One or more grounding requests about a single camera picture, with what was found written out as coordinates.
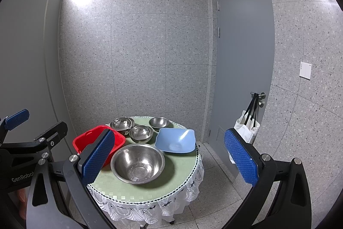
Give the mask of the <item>person's left hand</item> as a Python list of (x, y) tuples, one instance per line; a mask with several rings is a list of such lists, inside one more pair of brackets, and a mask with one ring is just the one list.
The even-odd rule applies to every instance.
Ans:
[(27, 196), (24, 188), (16, 191), (17, 198), (19, 200), (19, 215), (23, 220), (26, 220), (27, 212)]

